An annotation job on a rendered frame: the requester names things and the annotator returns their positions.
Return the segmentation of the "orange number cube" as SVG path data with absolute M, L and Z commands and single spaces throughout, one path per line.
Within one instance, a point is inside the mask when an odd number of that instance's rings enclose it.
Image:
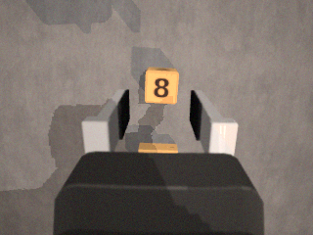
M 176 104 L 179 73 L 176 69 L 148 68 L 145 102 Z

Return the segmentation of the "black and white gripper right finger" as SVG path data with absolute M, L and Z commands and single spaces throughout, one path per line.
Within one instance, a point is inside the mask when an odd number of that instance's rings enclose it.
M 238 124 L 223 118 L 201 90 L 191 90 L 190 123 L 205 153 L 234 156 Z

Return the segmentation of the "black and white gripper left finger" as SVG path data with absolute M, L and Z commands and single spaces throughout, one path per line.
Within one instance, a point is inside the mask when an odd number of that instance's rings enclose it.
M 129 121 L 129 89 L 118 89 L 96 117 L 87 117 L 82 122 L 85 154 L 114 152 Z

